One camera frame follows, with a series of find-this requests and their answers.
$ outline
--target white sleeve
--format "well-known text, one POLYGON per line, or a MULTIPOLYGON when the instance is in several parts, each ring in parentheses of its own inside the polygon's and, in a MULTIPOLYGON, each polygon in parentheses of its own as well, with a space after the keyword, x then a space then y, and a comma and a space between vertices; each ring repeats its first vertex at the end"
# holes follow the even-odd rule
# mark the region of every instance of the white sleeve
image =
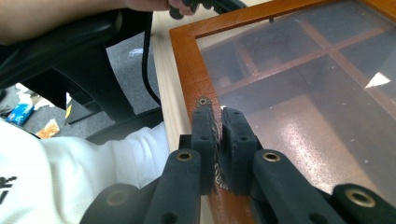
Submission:
MULTIPOLYGON (((46 185, 44 186, 45 192, 42 190, 43 186, 39 187, 39 191, 43 191, 41 192, 42 198, 45 200, 35 203, 34 206, 52 208, 51 213, 53 213, 54 221, 50 223, 79 223, 85 210, 97 194, 115 183, 133 184, 138 188, 144 187, 161 175, 169 154, 163 123, 153 129, 144 128, 131 133, 125 140, 109 141, 102 146, 75 137, 54 137, 34 142, 37 142, 41 147, 39 150, 40 160, 32 162, 28 159, 28 162, 24 162, 21 172, 26 172, 26 174, 31 172, 32 170, 28 167, 31 167, 32 163, 42 164, 42 169, 37 170, 35 167, 33 170, 36 175, 39 175, 38 179, 46 185)), ((24 154, 24 151, 19 155, 14 154, 10 159, 18 161, 20 164, 20 155, 24 154)), ((3 163, 0 162, 0 165, 1 173, 3 173, 3 163)), ((13 181, 14 186, 11 191, 16 191, 16 186, 20 185, 20 176, 26 174, 19 174, 18 179, 13 181)), ((33 193, 28 185, 21 186, 21 190, 29 190, 33 193)), ((34 197, 17 197, 15 200, 19 201, 19 206, 24 207, 23 204, 26 204, 27 201, 30 202, 31 198, 34 197)), ((7 196, 4 204, 0 204, 0 214, 4 214, 2 209, 5 206, 3 205, 8 206, 10 199, 11 197, 7 196)), ((41 217, 42 221, 37 218, 29 218, 25 221, 26 223, 32 223, 32 220, 34 223, 47 223, 49 213, 41 215, 44 215, 41 217)), ((0 223, 5 223, 1 216, 0 223)))

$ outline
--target wooden frame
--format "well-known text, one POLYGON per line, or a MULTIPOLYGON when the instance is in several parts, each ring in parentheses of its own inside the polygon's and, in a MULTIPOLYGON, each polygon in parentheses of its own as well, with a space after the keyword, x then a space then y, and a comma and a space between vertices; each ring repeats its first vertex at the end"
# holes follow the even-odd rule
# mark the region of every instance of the wooden frame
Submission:
MULTIPOLYGON (((196 42, 197 39, 330 2, 334 1, 275 0, 171 30, 170 36, 177 62, 177 70, 190 119, 196 100, 200 96, 212 99, 217 120, 219 120, 221 113, 217 95, 196 42)), ((396 7, 392 6, 391 1, 362 0, 362 2, 378 10, 391 20, 396 21, 396 7)), ((218 189, 217 194, 209 196, 209 202, 216 223, 254 222, 248 209, 247 197, 236 197, 226 190, 218 189)))

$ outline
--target black plastic part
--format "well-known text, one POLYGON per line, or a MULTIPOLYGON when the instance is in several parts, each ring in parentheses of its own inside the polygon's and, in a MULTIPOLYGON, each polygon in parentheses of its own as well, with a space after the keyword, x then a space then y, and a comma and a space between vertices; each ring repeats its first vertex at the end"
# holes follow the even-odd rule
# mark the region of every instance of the black plastic part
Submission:
POLYGON ((199 223, 201 156, 191 149, 172 152, 144 223, 199 223))
MULTIPOLYGON (((133 116, 134 109, 114 75, 104 44, 119 33, 121 24, 122 14, 110 11, 24 42, 0 65, 0 88, 54 69, 88 93, 114 121, 133 116)), ((75 96, 81 105, 89 103, 86 96, 75 96)))
POLYGON ((251 163, 259 146, 242 112, 225 107, 222 111, 222 141, 219 164, 230 190, 249 195, 252 179, 251 163))
POLYGON ((103 190, 85 212, 81 224, 143 223, 158 179, 142 189, 117 184, 103 190))
POLYGON ((213 10, 219 14, 247 7, 243 2, 238 0, 217 0, 213 1, 212 4, 213 10))
POLYGON ((78 83, 112 120, 120 122, 134 115, 113 73, 104 45, 93 46, 54 68, 78 83))
POLYGON ((170 6, 170 8, 169 8, 169 15, 175 20, 181 20, 184 18, 184 16, 180 14, 180 11, 178 10, 178 8, 175 8, 172 6, 170 6))
POLYGON ((253 173, 279 223, 345 223, 282 153, 256 152, 253 173))
POLYGON ((396 209, 371 190, 358 185, 335 187, 331 204, 348 223, 396 223, 396 209))
POLYGON ((68 106, 70 106, 70 114, 64 120, 64 124, 76 123, 102 111, 102 108, 95 101, 81 105, 79 102, 72 99, 68 106))
POLYGON ((154 128, 163 121, 163 111, 160 107, 151 109, 144 113, 128 118, 122 122, 115 123, 102 131, 95 133, 86 139, 97 145, 102 145, 108 140, 122 140, 130 133, 141 128, 154 128))
POLYGON ((202 158, 201 195, 209 194, 215 187, 216 147, 219 141, 215 123, 207 106, 200 106, 192 113, 191 149, 199 152, 202 158))

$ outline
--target black chair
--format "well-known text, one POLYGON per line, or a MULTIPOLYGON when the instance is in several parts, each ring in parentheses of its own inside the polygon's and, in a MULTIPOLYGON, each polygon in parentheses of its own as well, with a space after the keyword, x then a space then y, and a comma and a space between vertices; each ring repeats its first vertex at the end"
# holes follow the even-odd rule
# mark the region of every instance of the black chair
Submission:
POLYGON ((137 15, 126 18, 134 20, 134 29, 120 37, 124 12, 110 11, 71 22, 20 44, 0 65, 0 89, 20 82, 63 109, 69 92, 73 101, 66 123, 102 110, 116 122, 132 118, 134 109, 115 77, 106 47, 150 28, 152 13, 129 13, 137 15), (136 22, 142 18, 146 21, 136 22))

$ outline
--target brown wood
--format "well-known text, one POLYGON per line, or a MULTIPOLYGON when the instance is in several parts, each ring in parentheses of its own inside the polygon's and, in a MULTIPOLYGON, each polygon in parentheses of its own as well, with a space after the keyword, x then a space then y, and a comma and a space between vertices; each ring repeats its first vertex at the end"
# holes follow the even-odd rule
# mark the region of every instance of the brown wood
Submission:
POLYGON ((369 7, 396 21, 396 1, 395 0, 361 0, 369 7))
MULTIPOLYGON (((389 18, 396 20, 396 1, 385 1, 385 0, 362 0, 384 13, 389 18)), ((205 37, 208 35, 217 34, 223 31, 231 30, 236 27, 241 27, 247 24, 251 24, 257 21, 263 21, 277 16, 285 15, 296 10, 300 10, 307 7, 313 7, 320 4, 334 2, 333 0, 275 0, 272 2, 263 3, 254 7, 248 7, 242 10, 237 10, 227 14, 223 14, 214 18, 198 21, 192 24, 184 25, 170 31, 172 46, 175 53, 175 59, 177 62, 177 70, 179 73, 180 83, 183 90, 185 104, 187 107, 188 115, 191 120, 192 111, 195 109, 196 100, 201 96, 206 96, 213 101, 213 109, 215 112, 215 118, 220 121, 220 106, 218 100, 218 94, 216 92, 210 76, 206 70, 204 59, 196 43, 196 39, 205 37)), ((377 35, 383 32, 383 30, 374 30, 371 33, 363 35, 361 38, 368 38, 372 35, 377 35)), ((332 53, 332 56, 338 58, 337 61, 343 66, 348 72, 354 74, 354 78, 361 78, 362 74, 351 66, 345 63, 344 59, 341 58, 338 49, 344 47, 347 41, 345 40, 338 46, 329 46, 321 36, 316 35, 316 40, 319 44, 322 44, 322 49, 317 52, 305 55, 304 58, 299 59, 300 61, 291 61, 289 63, 282 64, 277 70, 258 72, 254 65, 251 65, 248 69, 254 71, 256 76, 247 78, 241 81, 238 85, 247 85, 250 82, 254 82, 257 79, 277 74, 281 71, 289 69, 297 65, 297 63, 305 63, 313 60, 321 55, 332 53)), ((249 64, 250 59, 243 57, 245 62, 249 64)), ((371 92, 371 94, 382 101, 387 101, 386 97, 381 92, 371 92)), ((215 223, 254 223, 252 215, 249 210, 249 199, 248 197, 236 197, 227 190, 218 189, 217 193, 213 193, 209 196, 210 208, 213 214, 215 223)))

